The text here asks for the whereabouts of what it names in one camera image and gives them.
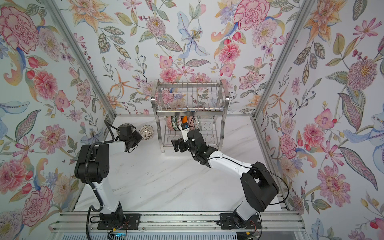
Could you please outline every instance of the metal dish rack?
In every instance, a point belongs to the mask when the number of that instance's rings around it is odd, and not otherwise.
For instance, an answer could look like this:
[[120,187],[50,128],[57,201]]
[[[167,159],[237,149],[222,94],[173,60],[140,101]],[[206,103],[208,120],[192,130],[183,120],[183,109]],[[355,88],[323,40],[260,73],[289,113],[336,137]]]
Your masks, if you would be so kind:
[[[227,82],[222,80],[210,83],[161,83],[159,80],[155,82],[151,103],[161,152],[164,152],[164,147],[172,147],[172,139],[182,137],[181,131],[167,127],[168,116],[194,116],[196,124],[201,126],[200,132],[207,145],[221,150],[229,100]],[[221,116],[220,138],[216,130],[216,119],[219,116]],[[165,120],[164,137],[160,117]]]

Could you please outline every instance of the floral wallpaper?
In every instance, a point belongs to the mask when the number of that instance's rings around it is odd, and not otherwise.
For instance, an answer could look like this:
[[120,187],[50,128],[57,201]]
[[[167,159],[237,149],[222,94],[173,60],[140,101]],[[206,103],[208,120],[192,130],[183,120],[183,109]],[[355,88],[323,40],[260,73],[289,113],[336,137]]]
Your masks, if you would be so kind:
[[0,239],[42,239],[111,118],[40,1],[0,1],[0,62]]
[[317,0],[257,116],[313,240],[384,240],[380,0]]
[[[300,0],[56,3],[117,114],[152,113],[149,97],[158,79],[223,79],[228,113],[252,113],[300,8]],[[177,91],[164,90],[166,104],[190,107]],[[217,102],[200,96],[193,100],[198,107]]]

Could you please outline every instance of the marble tabletop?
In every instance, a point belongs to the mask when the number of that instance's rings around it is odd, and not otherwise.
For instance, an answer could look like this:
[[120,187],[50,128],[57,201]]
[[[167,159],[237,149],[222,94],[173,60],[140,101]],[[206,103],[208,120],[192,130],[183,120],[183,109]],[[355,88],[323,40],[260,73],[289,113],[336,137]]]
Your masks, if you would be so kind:
[[[240,178],[200,165],[188,151],[174,152],[166,147],[162,153],[154,117],[117,117],[113,125],[127,122],[137,129],[150,125],[155,133],[132,153],[115,154],[110,159],[108,179],[124,211],[231,211],[245,199]],[[243,162],[264,163],[249,117],[226,118],[222,152]],[[87,211],[91,204],[99,206],[86,185],[74,210]],[[267,210],[279,211],[281,207],[270,205]]]

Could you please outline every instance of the metal corner post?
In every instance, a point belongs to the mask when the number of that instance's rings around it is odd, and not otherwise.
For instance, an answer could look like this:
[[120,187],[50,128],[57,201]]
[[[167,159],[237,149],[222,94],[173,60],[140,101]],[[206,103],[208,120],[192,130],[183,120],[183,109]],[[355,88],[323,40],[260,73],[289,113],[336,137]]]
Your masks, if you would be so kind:
[[116,117],[116,112],[112,108],[111,104],[109,103],[109,100],[107,99],[106,95],[104,94],[103,90],[101,89],[101,86],[99,84],[99,81],[97,80],[96,75],[93,73],[93,70],[88,65],[88,62],[86,61],[82,51],[80,50],[76,39],[74,38],[71,30],[69,29],[63,15],[60,12],[60,9],[58,8],[57,4],[54,0],[41,0],[42,3],[45,5],[46,9],[48,10],[48,13],[51,15],[51,18],[53,19],[53,22],[56,24],[56,27],[59,29],[59,31],[62,33],[63,38],[68,43],[70,48],[72,49],[78,64],[80,67],[84,70],[87,78],[90,80],[91,85],[96,92],[96,94],[99,96],[99,99],[101,101],[101,104],[103,104],[105,110],[110,116]]
[[276,67],[272,72],[272,75],[270,77],[270,80],[267,83],[267,86],[265,88],[265,91],[263,92],[262,98],[257,104],[256,110],[254,111],[253,118],[256,119],[258,115],[262,112],[263,107],[265,106],[265,103],[268,100],[268,96],[271,93],[272,87],[275,85],[275,82],[277,80],[277,77],[279,76],[280,72],[285,66],[285,62],[288,58],[289,53],[293,49],[293,45],[300,34],[301,29],[303,28],[304,22],[314,4],[315,0],[304,0],[303,4],[297,14],[297,19],[295,23],[293,24],[291,35],[289,36],[287,42],[285,43],[285,46],[283,48],[283,51],[281,52]]

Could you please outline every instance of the black mounting plate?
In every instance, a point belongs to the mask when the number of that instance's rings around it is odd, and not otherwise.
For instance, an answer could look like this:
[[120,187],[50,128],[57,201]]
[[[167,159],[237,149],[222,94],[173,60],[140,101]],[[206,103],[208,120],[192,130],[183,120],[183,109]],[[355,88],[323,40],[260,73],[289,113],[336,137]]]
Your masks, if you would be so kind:
[[[234,214],[220,214],[220,225],[222,230],[230,230],[230,229],[239,229],[235,225],[235,221],[233,220]],[[254,230],[255,226],[251,223],[253,221],[256,225],[256,229],[261,229],[262,225],[260,222],[259,215],[253,215],[245,224],[245,228],[247,230]]]
[[[128,222],[128,230],[137,230],[139,228],[140,224],[140,214],[124,214],[127,218]],[[117,226],[106,226],[102,222],[99,223],[97,226],[98,230],[112,230],[114,227]]]

